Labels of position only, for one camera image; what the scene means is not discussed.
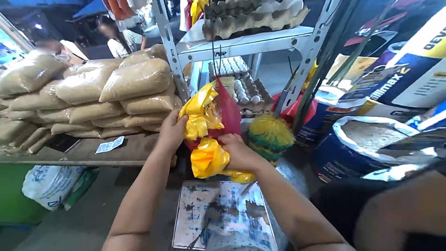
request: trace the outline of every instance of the sack of rice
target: sack of rice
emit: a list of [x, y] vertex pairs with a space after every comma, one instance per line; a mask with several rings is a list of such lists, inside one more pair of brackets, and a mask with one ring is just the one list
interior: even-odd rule
[[101, 138], [108, 138], [114, 136], [121, 136], [127, 134], [135, 134], [142, 131], [142, 128], [137, 127], [108, 127], [104, 128], [101, 133]]
[[128, 118], [128, 114], [122, 114], [116, 117], [106, 117], [101, 119], [92, 120], [92, 124], [97, 127], [121, 127], [125, 126]]
[[84, 65], [71, 66], [63, 72], [63, 78], [66, 79], [70, 76], [81, 74], [84, 72], [94, 71], [102, 67], [111, 66], [115, 69], [119, 67], [123, 59], [94, 59], [89, 60]]
[[169, 113], [159, 112], [130, 115], [127, 118], [125, 127], [160, 124], [164, 121], [168, 114]]
[[100, 119], [105, 117], [115, 117], [125, 113], [119, 102], [107, 103], [89, 103], [73, 107], [70, 116], [70, 124], [76, 124], [88, 120]]
[[98, 101], [108, 77], [115, 69], [114, 66], [105, 66], [68, 77], [56, 86], [56, 95], [73, 105]]
[[29, 123], [26, 123], [24, 121], [11, 121], [9, 119], [1, 119], [0, 144], [9, 144], [18, 135], [18, 133], [25, 129], [27, 126], [29, 126]]
[[119, 65], [119, 67], [125, 67], [137, 63], [142, 63], [144, 61], [147, 61], [148, 59], [163, 59], [164, 61], [169, 63], [166, 51], [164, 49], [164, 45], [156, 44], [150, 48], [131, 53], [128, 57], [124, 59], [124, 61]]
[[37, 91], [64, 68], [65, 65], [53, 55], [33, 50], [3, 72], [0, 76], [0, 93], [11, 95]]
[[1, 110], [8, 108], [13, 101], [14, 101], [14, 98], [0, 99]]
[[419, 132], [385, 117], [342, 117], [333, 125], [312, 156], [319, 179], [360, 178], [370, 172], [402, 164], [420, 164], [418, 156], [394, 158], [377, 152], [401, 138]]
[[100, 128], [95, 128], [86, 131], [74, 131], [70, 132], [69, 135], [78, 138], [101, 138], [100, 133], [102, 130]]
[[50, 132], [47, 132], [45, 136], [43, 136], [41, 139], [39, 139], [34, 145], [30, 146], [27, 150], [29, 154], [36, 154], [40, 150], [42, 150], [45, 143], [47, 143], [53, 136]]
[[68, 124], [68, 123], [56, 123], [51, 127], [51, 135], [69, 133], [74, 131], [86, 131], [95, 128], [95, 126], [90, 122], [83, 122], [79, 124]]
[[36, 130], [38, 126], [33, 124], [28, 124], [24, 129], [17, 133], [15, 138], [9, 143], [10, 147], [20, 146], [27, 138], [29, 138]]
[[43, 119], [46, 123], [54, 122], [70, 122], [70, 116], [73, 112], [73, 107], [66, 109], [56, 110], [42, 110], [37, 111], [39, 118]]
[[169, 64], [162, 59], [149, 59], [116, 69], [105, 84], [99, 101], [119, 101], [159, 93], [172, 83]]
[[40, 91], [15, 98], [9, 108], [12, 111], [50, 110], [68, 108], [72, 105], [56, 96], [55, 88], [61, 80], [53, 80]]
[[174, 93], [175, 85], [172, 84], [163, 92], [122, 100], [120, 103], [127, 114], [169, 112], [175, 106]]
[[179, 109], [181, 107], [183, 107], [183, 103], [181, 102], [180, 97], [178, 97], [177, 95], [175, 95], [173, 97], [173, 100], [175, 101], [175, 105], [173, 106], [174, 109]]
[[37, 117], [36, 111], [11, 111], [10, 108], [0, 111], [0, 117], [7, 117], [11, 120], [32, 119]]
[[79, 73], [78, 73], [78, 71], [79, 71], [79, 67], [81, 67], [81, 66], [80, 66], [80, 65], [74, 65], [74, 66], [68, 67], [68, 69], [66, 69], [66, 70], [62, 73], [63, 78], [66, 79], [66, 78], [68, 78], [68, 77], [70, 77], [70, 76], [74, 76], [74, 75], [79, 74]]
[[93, 71], [105, 66], [111, 66], [115, 69], [119, 67], [119, 65], [122, 63], [123, 59], [94, 59], [89, 60], [84, 65], [79, 67], [78, 74], [88, 71]]
[[161, 124], [141, 125], [142, 129], [150, 132], [160, 132]]
[[37, 128], [37, 130], [35, 130], [33, 132], [33, 134], [31, 134], [31, 136], [28, 137], [27, 140], [25, 140], [25, 142], [23, 142], [20, 145], [20, 149], [21, 150], [27, 150], [28, 148], [30, 148], [32, 145], [34, 145], [35, 143], [37, 143], [37, 141], [39, 141], [39, 139], [43, 138], [46, 134], [49, 133], [49, 129], [45, 128], [45, 127], [40, 127]]

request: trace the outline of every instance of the shoulder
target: shoulder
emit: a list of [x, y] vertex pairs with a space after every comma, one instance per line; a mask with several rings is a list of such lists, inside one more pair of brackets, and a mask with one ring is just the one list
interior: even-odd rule
[[117, 41], [115, 39], [110, 39], [107, 41], [108, 46], [116, 46]]

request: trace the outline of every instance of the blue tarp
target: blue tarp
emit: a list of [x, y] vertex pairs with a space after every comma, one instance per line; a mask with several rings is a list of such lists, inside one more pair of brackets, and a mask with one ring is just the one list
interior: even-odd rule
[[73, 18], [90, 15], [101, 11], [107, 11], [104, 3], [102, 2], [102, 0], [94, 0], [83, 9], [81, 9], [78, 13], [74, 14]]

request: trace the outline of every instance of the wooden table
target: wooden table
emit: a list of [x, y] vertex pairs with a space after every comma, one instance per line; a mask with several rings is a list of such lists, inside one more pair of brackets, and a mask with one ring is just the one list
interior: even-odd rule
[[34, 155], [0, 154], [0, 163], [56, 165], [56, 166], [142, 166], [152, 152], [159, 134], [126, 135], [121, 146], [109, 152], [95, 154], [99, 144], [107, 139], [84, 138], [67, 153], [44, 147]]

